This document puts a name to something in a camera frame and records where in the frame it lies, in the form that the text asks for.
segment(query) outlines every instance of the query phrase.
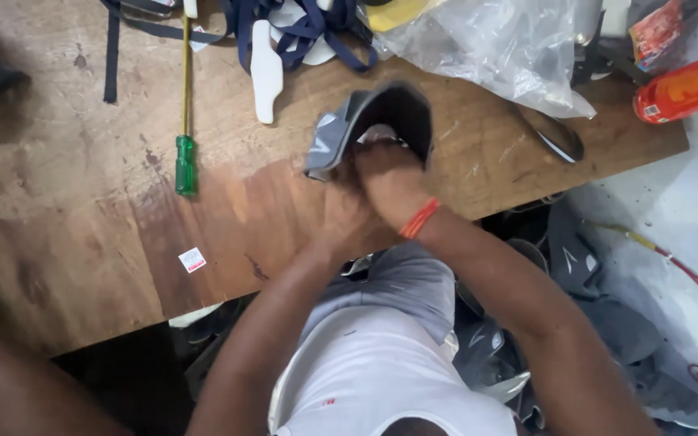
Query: clear plastic bag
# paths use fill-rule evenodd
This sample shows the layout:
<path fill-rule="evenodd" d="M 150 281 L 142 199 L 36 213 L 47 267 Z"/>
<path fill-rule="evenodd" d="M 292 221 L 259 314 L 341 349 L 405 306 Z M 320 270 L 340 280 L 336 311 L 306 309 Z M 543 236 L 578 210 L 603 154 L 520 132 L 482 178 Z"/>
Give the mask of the clear plastic bag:
<path fill-rule="evenodd" d="M 374 31 L 373 45 L 381 58 L 397 55 L 550 116 L 590 118 L 596 111 L 570 88 L 577 1 L 420 1 L 424 6 L 411 21 Z"/>

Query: wooden table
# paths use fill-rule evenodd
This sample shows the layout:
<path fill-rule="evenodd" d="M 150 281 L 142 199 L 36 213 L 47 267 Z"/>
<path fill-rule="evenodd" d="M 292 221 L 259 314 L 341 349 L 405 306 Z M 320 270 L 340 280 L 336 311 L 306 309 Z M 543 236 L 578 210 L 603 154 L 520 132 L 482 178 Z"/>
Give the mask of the wooden table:
<path fill-rule="evenodd" d="M 287 74 L 265 126 L 236 50 L 209 46 L 194 56 L 191 201 L 173 184 L 180 43 L 124 27 L 114 105 L 102 103 L 105 44 L 97 2 L 0 0 L 0 61 L 31 76 L 0 96 L 0 306 L 45 354 L 254 292 L 284 268 L 322 219 L 324 187 L 301 174 L 316 117 L 355 88 L 390 78 L 422 88 L 431 185 L 472 219 L 688 148 L 681 124 L 641 123 L 633 87 L 603 80 L 582 91 L 598 115 L 573 123 L 586 158 L 565 164 L 504 100 L 398 59 L 365 75 L 338 61 Z M 193 247 L 208 265 L 187 274 L 177 256 Z"/>

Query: screwdriver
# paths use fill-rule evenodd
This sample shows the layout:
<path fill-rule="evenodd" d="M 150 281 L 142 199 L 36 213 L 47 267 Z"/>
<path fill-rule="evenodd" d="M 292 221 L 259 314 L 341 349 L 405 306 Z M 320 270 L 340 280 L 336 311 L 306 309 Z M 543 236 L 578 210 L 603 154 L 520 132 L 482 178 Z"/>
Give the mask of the screwdriver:
<path fill-rule="evenodd" d="M 178 195 L 196 194 L 196 168 L 193 139 L 188 135 L 188 108 L 190 91 L 190 18 L 197 18 L 196 0 L 185 0 L 182 14 L 182 134 L 177 136 L 177 171 L 174 190 Z"/>

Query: orange plastic container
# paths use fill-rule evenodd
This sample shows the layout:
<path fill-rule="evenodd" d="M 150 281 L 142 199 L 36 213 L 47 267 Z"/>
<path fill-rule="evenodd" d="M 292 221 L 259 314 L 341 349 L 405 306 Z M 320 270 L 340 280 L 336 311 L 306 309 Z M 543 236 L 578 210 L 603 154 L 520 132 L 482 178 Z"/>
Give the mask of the orange plastic container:
<path fill-rule="evenodd" d="M 635 113 L 662 124 L 698 112 L 698 61 L 654 78 L 635 94 Z"/>

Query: man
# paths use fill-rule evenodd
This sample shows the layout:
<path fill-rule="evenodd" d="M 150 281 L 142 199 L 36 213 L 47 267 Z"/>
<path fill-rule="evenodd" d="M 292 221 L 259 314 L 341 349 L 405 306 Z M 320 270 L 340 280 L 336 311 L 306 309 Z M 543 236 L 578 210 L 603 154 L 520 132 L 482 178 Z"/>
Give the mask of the man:
<path fill-rule="evenodd" d="M 523 434 L 441 352 L 453 326 L 452 270 L 517 339 L 553 434 L 658 434 L 567 295 L 505 243 L 434 205 L 420 163 L 392 141 L 343 164 L 326 188 L 324 226 L 239 319 L 188 434 L 263 436 L 269 425 L 278 436 Z M 366 283 L 336 278 L 380 225 L 412 241 L 383 253 Z M 126 431 L 65 376 L 0 340 L 0 434 Z"/>

